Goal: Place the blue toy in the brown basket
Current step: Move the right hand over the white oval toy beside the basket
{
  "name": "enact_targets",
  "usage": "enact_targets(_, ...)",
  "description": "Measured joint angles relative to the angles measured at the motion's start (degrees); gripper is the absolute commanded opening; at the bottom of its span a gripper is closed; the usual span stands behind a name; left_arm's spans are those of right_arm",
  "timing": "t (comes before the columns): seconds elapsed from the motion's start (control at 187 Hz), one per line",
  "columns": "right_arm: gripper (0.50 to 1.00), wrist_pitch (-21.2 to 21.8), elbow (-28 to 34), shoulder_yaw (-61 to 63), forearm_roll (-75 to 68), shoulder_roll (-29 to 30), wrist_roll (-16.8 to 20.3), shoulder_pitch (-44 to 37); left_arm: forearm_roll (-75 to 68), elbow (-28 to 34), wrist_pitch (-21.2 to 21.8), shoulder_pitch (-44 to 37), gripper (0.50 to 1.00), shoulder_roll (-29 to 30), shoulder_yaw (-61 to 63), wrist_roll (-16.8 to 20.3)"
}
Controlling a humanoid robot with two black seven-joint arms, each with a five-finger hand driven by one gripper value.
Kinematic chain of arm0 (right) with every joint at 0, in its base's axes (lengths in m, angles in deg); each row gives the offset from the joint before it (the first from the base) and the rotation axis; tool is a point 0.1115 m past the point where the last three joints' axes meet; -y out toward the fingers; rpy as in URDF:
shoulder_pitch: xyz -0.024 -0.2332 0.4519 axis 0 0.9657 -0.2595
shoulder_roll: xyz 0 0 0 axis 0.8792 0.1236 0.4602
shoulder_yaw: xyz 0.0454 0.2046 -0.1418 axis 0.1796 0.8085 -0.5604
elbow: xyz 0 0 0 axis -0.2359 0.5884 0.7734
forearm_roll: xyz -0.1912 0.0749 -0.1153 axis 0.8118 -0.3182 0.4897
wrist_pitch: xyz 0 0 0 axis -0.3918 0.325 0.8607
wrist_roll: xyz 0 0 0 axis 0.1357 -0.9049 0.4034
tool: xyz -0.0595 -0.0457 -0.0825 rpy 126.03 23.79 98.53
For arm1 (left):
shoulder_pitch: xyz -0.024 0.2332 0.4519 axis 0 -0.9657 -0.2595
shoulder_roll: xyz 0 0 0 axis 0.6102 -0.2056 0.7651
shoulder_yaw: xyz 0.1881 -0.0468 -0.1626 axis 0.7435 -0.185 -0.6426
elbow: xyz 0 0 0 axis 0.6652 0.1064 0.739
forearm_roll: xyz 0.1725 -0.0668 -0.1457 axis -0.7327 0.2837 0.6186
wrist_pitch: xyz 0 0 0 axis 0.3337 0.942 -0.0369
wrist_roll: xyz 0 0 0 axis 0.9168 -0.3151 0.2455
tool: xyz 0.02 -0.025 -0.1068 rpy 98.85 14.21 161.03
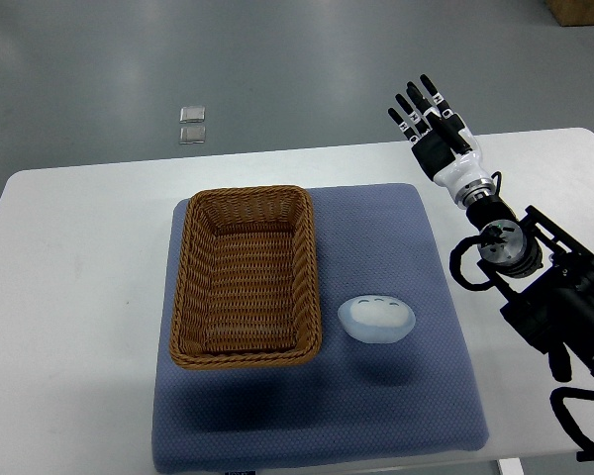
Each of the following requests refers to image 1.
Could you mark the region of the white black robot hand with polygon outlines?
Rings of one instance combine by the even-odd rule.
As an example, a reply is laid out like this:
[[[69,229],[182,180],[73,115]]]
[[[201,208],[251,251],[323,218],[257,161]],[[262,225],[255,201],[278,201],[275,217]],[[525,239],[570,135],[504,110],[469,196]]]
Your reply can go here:
[[[445,188],[455,204],[472,204],[490,196],[491,175],[482,166],[479,142],[459,114],[446,111],[447,101],[430,77],[421,74],[420,80],[441,115],[437,115],[434,104],[416,84],[409,81],[406,93],[424,118],[402,94],[396,94],[395,99],[420,136],[394,108],[388,109],[389,117],[412,145],[423,172],[432,182]]]

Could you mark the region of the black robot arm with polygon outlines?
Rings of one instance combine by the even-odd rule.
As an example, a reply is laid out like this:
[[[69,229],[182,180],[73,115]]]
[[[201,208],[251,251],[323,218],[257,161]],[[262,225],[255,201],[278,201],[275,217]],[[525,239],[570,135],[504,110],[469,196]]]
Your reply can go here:
[[[452,278],[473,292],[497,289],[502,316],[547,356],[555,380],[571,380],[571,354],[594,378],[594,254],[533,206],[516,216],[501,173],[484,169],[477,139],[427,75],[395,99],[388,114],[421,169],[477,230],[451,251]]]

